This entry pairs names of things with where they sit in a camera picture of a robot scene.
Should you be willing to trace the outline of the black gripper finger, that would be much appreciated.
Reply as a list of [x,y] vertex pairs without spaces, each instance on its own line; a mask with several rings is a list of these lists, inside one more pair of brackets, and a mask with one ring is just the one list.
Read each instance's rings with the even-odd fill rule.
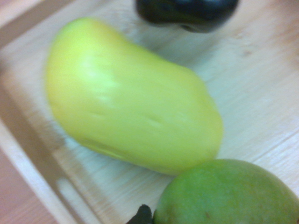
[[151,208],[148,205],[142,204],[137,213],[130,218],[126,224],[152,224],[153,215]]

